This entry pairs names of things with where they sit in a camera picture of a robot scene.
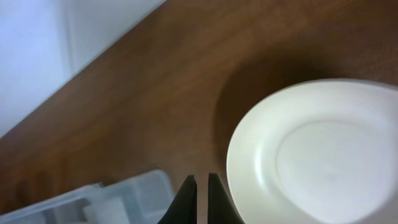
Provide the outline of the cream white bowl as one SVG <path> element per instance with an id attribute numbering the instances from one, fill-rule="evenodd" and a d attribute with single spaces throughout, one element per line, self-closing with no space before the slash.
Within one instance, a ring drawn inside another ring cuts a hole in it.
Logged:
<path id="1" fill-rule="evenodd" d="M 299 83 L 252 107 L 226 171 L 244 223 L 396 223 L 397 87 Z"/>

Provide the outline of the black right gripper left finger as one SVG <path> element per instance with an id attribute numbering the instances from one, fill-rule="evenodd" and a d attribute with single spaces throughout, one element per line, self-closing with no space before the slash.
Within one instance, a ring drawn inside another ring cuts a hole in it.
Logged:
<path id="1" fill-rule="evenodd" d="M 197 182 L 188 175 L 158 224 L 197 224 Z"/>

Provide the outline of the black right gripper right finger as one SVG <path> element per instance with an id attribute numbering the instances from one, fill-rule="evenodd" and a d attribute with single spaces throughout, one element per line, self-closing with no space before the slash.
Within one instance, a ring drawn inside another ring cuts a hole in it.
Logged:
<path id="1" fill-rule="evenodd" d="M 243 224 L 218 174 L 208 176 L 208 224 Z"/>

